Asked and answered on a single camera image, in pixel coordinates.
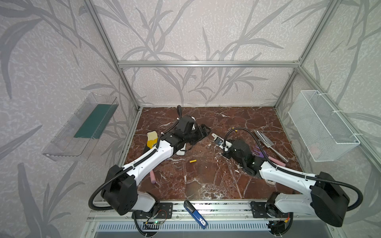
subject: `brown marble tabletop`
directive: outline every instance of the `brown marble tabletop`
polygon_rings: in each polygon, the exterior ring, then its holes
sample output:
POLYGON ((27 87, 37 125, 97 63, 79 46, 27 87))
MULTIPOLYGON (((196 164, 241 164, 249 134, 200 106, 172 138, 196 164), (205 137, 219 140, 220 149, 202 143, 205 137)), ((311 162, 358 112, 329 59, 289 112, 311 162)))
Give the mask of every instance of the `brown marble tabletop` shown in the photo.
MULTIPOLYGON (((274 142, 273 147, 289 158, 287 167, 301 171, 272 107, 183 107, 182 113, 193 116, 199 125, 209 126, 212 133, 221 137, 231 127, 262 131, 274 142)), ((147 143, 147 132, 157 131, 159 134, 167 130, 177 117, 174 107, 144 108, 126 163, 142 155, 147 143)), ((255 148, 256 143, 247 132, 232 132, 229 139, 235 138, 244 139, 255 148)), ((209 135, 184 156, 174 155, 163 161, 154 169, 157 183, 152 184, 148 174, 138 190, 150 192, 160 200, 267 199, 274 191, 292 193, 292 189, 286 186, 245 174, 233 159, 226 159, 221 155, 221 149, 212 139, 209 135)), ((279 159, 273 151, 262 146, 269 156, 279 159)))

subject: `green mat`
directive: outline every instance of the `green mat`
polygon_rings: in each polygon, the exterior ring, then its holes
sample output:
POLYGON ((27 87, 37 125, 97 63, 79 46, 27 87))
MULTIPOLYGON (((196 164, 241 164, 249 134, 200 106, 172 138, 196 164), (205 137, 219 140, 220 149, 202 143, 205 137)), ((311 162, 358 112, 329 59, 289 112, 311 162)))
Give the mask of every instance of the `green mat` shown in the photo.
POLYGON ((117 107, 117 104, 98 104, 74 137, 99 139, 117 107))

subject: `white wire mesh basket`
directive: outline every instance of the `white wire mesh basket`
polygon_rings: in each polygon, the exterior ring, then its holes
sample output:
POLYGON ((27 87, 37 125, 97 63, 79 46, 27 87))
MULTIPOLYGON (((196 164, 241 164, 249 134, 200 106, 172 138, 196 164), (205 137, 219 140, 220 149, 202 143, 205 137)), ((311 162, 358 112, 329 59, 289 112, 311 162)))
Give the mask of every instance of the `white wire mesh basket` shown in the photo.
POLYGON ((317 90, 300 91, 288 114, 316 162, 334 161, 360 144, 317 90))

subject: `metal blade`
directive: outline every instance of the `metal blade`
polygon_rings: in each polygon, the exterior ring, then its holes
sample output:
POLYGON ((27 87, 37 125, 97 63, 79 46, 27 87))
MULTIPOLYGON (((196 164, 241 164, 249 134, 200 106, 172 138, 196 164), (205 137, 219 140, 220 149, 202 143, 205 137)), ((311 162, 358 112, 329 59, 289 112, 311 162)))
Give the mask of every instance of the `metal blade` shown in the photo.
POLYGON ((274 145, 274 143, 270 141, 270 139, 267 136, 265 136, 262 132, 257 130, 254 130, 254 132, 266 147, 274 145))

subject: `pink tool handle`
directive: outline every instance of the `pink tool handle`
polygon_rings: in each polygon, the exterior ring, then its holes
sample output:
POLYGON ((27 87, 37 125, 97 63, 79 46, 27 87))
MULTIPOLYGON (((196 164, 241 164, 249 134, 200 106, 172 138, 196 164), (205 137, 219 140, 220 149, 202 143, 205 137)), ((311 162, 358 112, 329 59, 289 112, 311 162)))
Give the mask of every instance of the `pink tool handle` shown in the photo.
POLYGON ((153 170, 151 170, 151 172, 149 172, 149 177, 151 178, 151 183, 155 184, 156 183, 156 178, 155 178, 155 174, 154 174, 153 170))
POLYGON ((274 162, 275 164, 277 165, 280 165, 280 166, 283 166, 283 167, 286 167, 286 164, 277 160, 277 159, 274 159, 273 157, 269 156, 269 160, 271 160, 272 162, 274 162))

